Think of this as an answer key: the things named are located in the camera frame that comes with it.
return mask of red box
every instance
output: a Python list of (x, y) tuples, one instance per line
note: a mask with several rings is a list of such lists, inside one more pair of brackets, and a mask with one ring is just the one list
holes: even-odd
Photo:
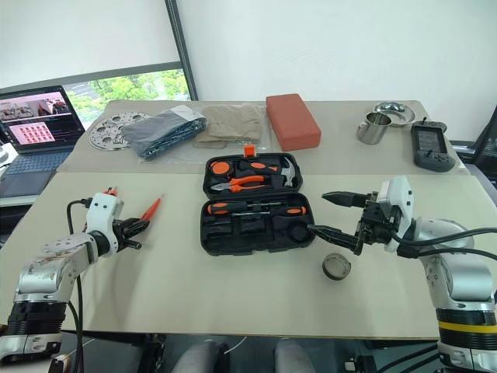
[(300, 95), (268, 96), (266, 111), (284, 152), (319, 145), (321, 130)]

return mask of black handheld device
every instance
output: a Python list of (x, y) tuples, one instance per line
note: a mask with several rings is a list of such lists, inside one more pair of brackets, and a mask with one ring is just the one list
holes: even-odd
[(412, 124), (412, 150), (414, 163), (424, 169), (444, 173), (452, 169), (456, 161), (447, 154), (442, 122), (419, 121)]

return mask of laptop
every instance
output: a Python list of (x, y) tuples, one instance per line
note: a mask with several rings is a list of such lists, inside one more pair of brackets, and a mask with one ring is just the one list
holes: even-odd
[(19, 153), (0, 178), (0, 197), (37, 195), (85, 132), (60, 85), (0, 93), (0, 130)]

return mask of denim cloth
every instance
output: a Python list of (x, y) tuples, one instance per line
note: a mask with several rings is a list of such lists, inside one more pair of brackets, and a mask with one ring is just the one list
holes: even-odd
[(183, 110), (186, 107), (191, 113), (182, 117), (172, 108), (121, 129), (124, 137), (130, 142), (130, 147), (140, 158), (151, 161), (172, 146), (205, 130), (205, 117), (194, 113), (188, 106), (181, 107)]

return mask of open tool case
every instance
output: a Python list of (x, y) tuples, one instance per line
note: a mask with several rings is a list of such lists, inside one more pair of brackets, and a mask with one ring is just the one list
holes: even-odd
[[(244, 183), (229, 186), (238, 180)], [(308, 199), (298, 193), (302, 183), (295, 158), (287, 153), (209, 159), (203, 180), (209, 201), (202, 206), (202, 247), (216, 256), (308, 246), (315, 235), (307, 225), (314, 219)]]

